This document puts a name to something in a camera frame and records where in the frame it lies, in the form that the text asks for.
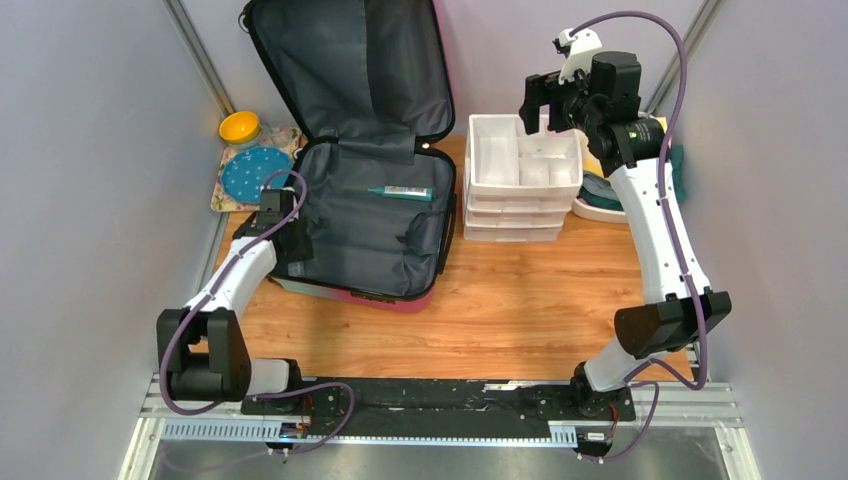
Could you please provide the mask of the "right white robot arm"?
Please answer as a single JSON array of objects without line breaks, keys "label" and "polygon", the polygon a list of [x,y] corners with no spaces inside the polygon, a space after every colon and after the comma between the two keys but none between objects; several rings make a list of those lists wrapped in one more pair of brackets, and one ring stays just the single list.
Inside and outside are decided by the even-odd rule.
[{"label": "right white robot arm", "polygon": [[570,74],[526,78],[519,116],[527,133],[577,129],[610,181],[637,251],[644,303],[614,317],[614,338],[575,371],[580,382],[570,404],[582,418],[598,417],[616,391],[652,365],[671,367],[663,356],[696,343],[731,311],[726,291],[716,291],[700,267],[680,214],[668,158],[670,141],[655,117],[640,112],[641,65],[632,53],[591,55]]}]

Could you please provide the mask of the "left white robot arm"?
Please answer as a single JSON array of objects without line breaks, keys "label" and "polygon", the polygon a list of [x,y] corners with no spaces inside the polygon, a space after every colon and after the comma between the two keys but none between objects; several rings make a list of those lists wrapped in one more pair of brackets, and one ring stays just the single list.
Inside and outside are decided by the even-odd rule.
[{"label": "left white robot arm", "polygon": [[266,398],[283,415],[304,405],[306,390],[290,378],[290,362],[251,357],[239,323],[260,283],[278,266],[286,243],[280,232],[294,226],[301,204],[291,188],[263,191],[259,210],[207,284],[183,307],[160,313],[160,391],[172,411],[199,415],[249,397]]}]

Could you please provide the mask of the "pink and teal kids suitcase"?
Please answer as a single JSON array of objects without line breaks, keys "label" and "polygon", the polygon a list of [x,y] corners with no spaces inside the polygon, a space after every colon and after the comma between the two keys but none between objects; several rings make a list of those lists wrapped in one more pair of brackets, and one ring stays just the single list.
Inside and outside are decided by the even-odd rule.
[{"label": "pink and teal kids suitcase", "polygon": [[[430,1],[251,1],[243,23],[306,144],[300,218],[314,257],[278,264],[293,293],[413,313],[451,248],[457,169],[437,143],[455,108]],[[383,198],[426,187],[431,202]]]}]

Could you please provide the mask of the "white plastic basin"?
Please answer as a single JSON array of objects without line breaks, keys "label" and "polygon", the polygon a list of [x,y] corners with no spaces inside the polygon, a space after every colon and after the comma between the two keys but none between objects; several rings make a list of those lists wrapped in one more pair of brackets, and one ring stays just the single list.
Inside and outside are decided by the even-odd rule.
[{"label": "white plastic basin", "polygon": [[[668,152],[667,152],[667,160],[670,162],[670,165],[666,168],[666,173],[668,174],[668,177],[665,179],[664,185],[665,185],[665,187],[668,191],[673,191],[675,193],[675,189],[673,187],[673,182],[672,182],[672,166],[671,166],[671,160],[670,160],[670,149],[671,149],[671,147],[668,149]],[[601,221],[601,222],[608,222],[608,223],[627,223],[624,208],[623,208],[622,212],[618,212],[618,211],[610,211],[610,210],[605,210],[605,209],[601,209],[601,208],[598,208],[598,207],[593,207],[593,206],[585,203],[578,196],[573,202],[572,209],[573,209],[573,211],[575,212],[576,215],[578,215],[582,218]]]}]

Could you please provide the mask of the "white plastic drawer organizer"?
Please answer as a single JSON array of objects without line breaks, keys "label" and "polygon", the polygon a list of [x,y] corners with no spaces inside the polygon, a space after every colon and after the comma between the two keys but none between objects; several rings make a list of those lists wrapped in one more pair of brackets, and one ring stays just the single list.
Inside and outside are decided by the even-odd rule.
[{"label": "white plastic drawer organizer", "polygon": [[556,133],[539,119],[525,132],[517,115],[468,119],[463,185],[463,237],[491,243],[553,242],[582,186],[583,135]]}]

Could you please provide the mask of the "yellow towel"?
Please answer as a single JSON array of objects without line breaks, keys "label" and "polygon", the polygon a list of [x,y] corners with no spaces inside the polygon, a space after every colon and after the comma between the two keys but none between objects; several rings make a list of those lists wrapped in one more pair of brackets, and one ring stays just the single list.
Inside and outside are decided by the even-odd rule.
[{"label": "yellow towel", "polygon": [[601,162],[589,150],[588,137],[582,131],[577,131],[577,134],[581,144],[583,171],[606,179],[602,170]]}]

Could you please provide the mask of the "dark green garment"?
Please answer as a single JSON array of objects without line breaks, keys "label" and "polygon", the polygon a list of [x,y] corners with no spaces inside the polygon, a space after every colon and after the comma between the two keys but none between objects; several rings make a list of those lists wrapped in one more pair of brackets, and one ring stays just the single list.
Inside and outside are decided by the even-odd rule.
[{"label": "dark green garment", "polygon": [[[685,149],[682,144],[673,145],[670,149],[672,166],[672,182],[679,204],[687,199],[683,182],[683,164]],[[623,206],[614,192],[610,181],[583,171],[582,186],[578,197],[588,205],[610,211],[623,211]]]}]

